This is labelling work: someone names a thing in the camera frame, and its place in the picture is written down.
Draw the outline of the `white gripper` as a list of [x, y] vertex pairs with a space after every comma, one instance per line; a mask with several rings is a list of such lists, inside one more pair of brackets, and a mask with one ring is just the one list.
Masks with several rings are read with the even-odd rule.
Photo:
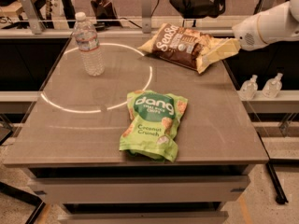
[[204, 55], [204, 64], [212, 64], [236, 55], [240, 46], [243, 50], [261, 49], [265, 43], [259, 34], [259, 14], [246, 18], [233, 26], [235, 38], [225, 38]]

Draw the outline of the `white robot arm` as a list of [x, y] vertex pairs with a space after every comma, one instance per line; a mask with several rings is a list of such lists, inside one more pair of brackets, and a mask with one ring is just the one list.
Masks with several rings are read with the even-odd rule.
[[240, 49], [262, 49], [279, 41], [299, 40], [299, 0], [289, 0], [246, 18], [233, 28], [235, 40], [225, 39], [203, 56], [205, 65], [234, 56]]

